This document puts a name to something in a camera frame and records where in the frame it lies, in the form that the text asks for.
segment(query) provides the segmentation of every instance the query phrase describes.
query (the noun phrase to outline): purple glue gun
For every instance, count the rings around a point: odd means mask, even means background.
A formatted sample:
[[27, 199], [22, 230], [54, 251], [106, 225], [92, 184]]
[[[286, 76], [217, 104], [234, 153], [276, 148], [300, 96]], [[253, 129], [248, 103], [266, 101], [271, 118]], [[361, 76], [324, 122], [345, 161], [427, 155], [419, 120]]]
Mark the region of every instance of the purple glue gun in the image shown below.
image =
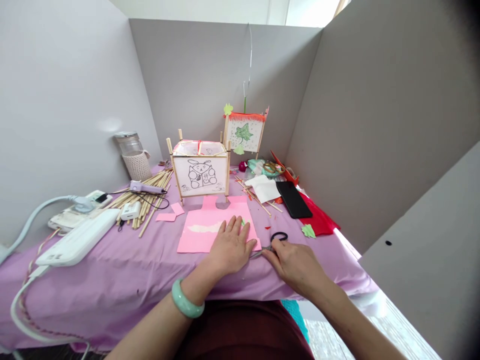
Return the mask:
[[165, 190], [163, 187], [159, 186], [152, 186], [152, 185], [145, 185], [144, 183], [141, 183], [140, 181], [130, 181], [130, 191], [135, 191], [135, 192], [147, 192], [147, 193], [153, 193], [153, 194], [163, 194], [165, 193]]

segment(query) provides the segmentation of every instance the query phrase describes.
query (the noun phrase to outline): green paper cutout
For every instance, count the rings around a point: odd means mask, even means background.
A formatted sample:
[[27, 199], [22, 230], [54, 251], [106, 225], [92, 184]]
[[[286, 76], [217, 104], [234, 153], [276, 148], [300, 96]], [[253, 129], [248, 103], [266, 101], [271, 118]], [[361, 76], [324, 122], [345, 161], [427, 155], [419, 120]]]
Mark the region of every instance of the green paper cutout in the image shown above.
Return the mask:
[[307, 224], [301, 228], [301, 231], [307, 238], [314, 238], [315, 239], [315, 231], [312, 228], [312, 225]]
[[229, 115], [232, 115], [233, 110], [234, 110], [234, 107], [228, 103], [228, 104], [225, 104], [225, 107], [223, 108], [223, 113], [225, 114], [225, 116], [229, 116]]
[[242, 144], [238, 145], [235, 150], [233, 150], [233, 152], [235, 154], [238, 154], [238, 155], [243, 155], [245, 154], [245, 151], [244, 151], [244, 147], [242, 146]]
[[253, 136], [253, 134], [249, 131], [249, 124], [246, 123], [242, 127], [237, 127], [235, 136], [237, 138], [241, 139], [240, 144], [243, 143], [244, 140], [245, 141], [250, 140], [250, 138]]

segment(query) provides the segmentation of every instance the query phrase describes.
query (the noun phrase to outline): black phone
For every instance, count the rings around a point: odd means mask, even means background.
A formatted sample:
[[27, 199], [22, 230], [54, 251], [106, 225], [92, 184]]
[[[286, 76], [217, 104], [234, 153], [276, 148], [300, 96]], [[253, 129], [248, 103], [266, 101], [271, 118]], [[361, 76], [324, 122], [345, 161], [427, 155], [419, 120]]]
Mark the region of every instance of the black phone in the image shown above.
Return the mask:
[[302, 199], [299, 191], [291, 181], [277, 181], [276, 188], [285, 203], [288, 213], [293, 219], [313, 217], [309, 207]]

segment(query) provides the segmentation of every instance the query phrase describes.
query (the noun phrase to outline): jade bangle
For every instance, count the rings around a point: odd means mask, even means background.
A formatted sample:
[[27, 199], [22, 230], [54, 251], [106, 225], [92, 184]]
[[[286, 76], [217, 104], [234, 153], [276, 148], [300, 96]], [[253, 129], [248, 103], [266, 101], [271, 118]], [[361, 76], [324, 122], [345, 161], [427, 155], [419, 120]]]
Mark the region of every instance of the jade bangle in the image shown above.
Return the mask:
[[182, 288], [180, 287], [180, 283], [183, 279], [177, 279], [171, 288], [171, 296], [173, 298], [173, 302], [175, 303], [178, 310], [181, 311], [183, 315], [190, 319], [196, 319], [200, 315], [203, 314], [205, 309], [205, 302], [201, 306], [197, 306], [191, 303], [187, 297], [182, 292]]

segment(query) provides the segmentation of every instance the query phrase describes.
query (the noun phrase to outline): pink paper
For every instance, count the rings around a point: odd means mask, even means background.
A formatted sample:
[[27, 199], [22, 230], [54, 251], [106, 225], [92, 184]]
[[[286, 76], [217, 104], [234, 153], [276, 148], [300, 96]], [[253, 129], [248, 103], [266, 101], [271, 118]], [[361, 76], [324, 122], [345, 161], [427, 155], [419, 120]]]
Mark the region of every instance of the pink paper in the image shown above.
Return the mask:
[[247, 240], [256, 239], [254, 250], [261, 250], [260, 239], [250, 215], [248, 198], [229, 196], [230, 205], [225, 210], [217, 208], [215, 205], [217, 198], [217, 196], [204, 196], [201, 209], [188, 212], [177, 253], [209, 253], [220, 225], [224, 220], [228, 223], [232, 216], [241, 216], [245, 223], [250, 222]]
[[158, 214], [156, 221], [175, 221], [177, 214]]
[[185, 214], [185, 211], [184, 209], [182, 208], [182, 206], [176, 202], [174, 204], [171, 205], [171, 208], [173, 209], [173, 212], [178, 216], [178, 215], [182, 215], [182, 214]]

